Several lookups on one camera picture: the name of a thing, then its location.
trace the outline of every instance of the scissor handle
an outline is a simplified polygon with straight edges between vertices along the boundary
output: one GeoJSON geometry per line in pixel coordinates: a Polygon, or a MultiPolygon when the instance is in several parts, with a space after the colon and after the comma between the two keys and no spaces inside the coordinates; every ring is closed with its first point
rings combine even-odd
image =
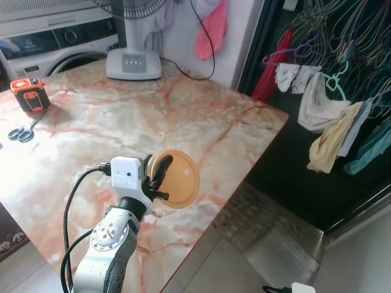
{"type": "Polygon", "coordinates": [[[21,134],[18,136],[18,140],[20,142],[28,142],[34,137],[34,132],[32,129],[25,129],[21,134]]]}
{"type": "Polygon", "coordinates": [[[24,127],[15,128],[14,130],[11,130],[10,133],[8,133],[8,138],[10,140],[16,140],[18,139],[19,135],[24,131],[24,127]]]}

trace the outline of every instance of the tape measure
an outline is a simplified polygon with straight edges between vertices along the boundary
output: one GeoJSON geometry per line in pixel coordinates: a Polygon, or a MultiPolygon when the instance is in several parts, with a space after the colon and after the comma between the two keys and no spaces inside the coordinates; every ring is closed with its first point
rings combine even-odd
{"type": "Polygon", "coordinates": [[[50,109],[51,103],[39,78],[18,79],[11,82],[11,92],[15,95],[25,113],[37,113],[50,109]]]}

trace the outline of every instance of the red cloth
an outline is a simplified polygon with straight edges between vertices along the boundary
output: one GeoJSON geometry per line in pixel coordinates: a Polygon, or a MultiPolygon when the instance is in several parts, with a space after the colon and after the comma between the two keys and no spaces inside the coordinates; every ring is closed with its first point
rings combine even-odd
{"type": "MultiPolygon", "coordinates": [[[[277,51],[289,49],[292,42],[292,28],[287,31],[284,35],[277,51]]],[[[288,52],[277,54],[276,56],[271,57],[270,62],[272,63],[284,63],[288,60],[288,52]]],[[[267,65],[265,70],[262,73],[260,80],[258,81],[257,87],[252,94],[252,99],[254,101],[262,101],[267,103],[273,96],[274,91],[277,88],[277,84],[274,81],[274,76],[276,75],[276,65],[267,65]]]]}

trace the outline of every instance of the tiled floor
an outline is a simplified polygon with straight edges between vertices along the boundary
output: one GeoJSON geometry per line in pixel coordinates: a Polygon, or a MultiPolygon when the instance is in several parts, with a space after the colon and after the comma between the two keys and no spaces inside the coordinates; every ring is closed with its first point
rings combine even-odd
{"type": "Polygon", "coordinates": [[[0,262],[2,293],[62,293],[60,278],[28,243],[0,262]]]}
{"type": "MultiPolygon", "coordinates": [[[[322,253],[319,230],[243,184],[163,293],[262,293],[269,284],[311,284],[322,253]]],[[[0,291],[62,292],[59,277],[32,244],[0,262],[0,291]]]]}

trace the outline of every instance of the yellow cloth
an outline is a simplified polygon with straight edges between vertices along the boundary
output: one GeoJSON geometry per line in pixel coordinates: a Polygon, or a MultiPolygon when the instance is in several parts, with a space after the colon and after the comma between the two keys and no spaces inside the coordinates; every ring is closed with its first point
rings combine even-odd
{"type": "Polygon", "coordinates": [[[307,168],[314,171],[330,173],[335,158],[359,113],[362,102],[357,102],[344,110],[343,116],[334,124],[326,127],[322,135],[310,147],[310,163],[307,168]]]}

